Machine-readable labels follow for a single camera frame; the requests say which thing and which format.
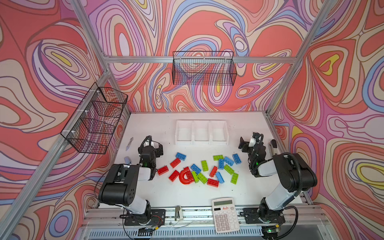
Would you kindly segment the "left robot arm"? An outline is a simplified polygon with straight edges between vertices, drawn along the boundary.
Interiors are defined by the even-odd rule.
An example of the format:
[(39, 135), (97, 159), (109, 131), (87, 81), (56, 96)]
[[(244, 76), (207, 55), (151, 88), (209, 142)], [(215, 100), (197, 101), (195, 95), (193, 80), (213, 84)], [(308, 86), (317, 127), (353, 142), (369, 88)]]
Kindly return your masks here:
[(136, 194), (138, 182), (152, 181), (157, 173), (157, 158), (164, 154), (163, 145), (146, 136), (138, 147), (139, 163), (136, 165), (113, 164), (98, 193), (102, 204), (120, 207), (125, 214), (121, 216), (128, 224), (159, 224), (160, 218), (152, 219), (151, 205)]

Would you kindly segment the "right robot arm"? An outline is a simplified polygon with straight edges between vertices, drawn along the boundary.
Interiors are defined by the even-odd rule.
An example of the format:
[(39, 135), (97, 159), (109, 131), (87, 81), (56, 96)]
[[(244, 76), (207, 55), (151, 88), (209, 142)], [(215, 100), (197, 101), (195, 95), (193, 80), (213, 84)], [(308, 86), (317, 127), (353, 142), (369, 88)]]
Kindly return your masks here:
[(267, 197), (262, 198), (259, 207), (244, 210), (247, 223), (284, 223), (283, 211), (303, 191), (317, 185), (314, 171), (298, 154), (278, 153), (276, 140), (266, 147), (264, 135), (253, 133), (249, 141), (240, 138), (239, 149), (248, 154), (250, 173), (256, 178), (278, 176), (280, 183)]

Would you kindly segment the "red arch piece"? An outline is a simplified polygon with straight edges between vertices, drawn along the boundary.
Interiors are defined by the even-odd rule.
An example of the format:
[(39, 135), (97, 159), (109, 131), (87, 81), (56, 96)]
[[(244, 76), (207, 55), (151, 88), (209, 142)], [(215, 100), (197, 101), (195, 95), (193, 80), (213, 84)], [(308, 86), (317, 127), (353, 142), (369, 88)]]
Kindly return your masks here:
[(195, 181), (189, 167), (185, 167), (179, 174), (179, 180), (183, 185), (189, 185)]

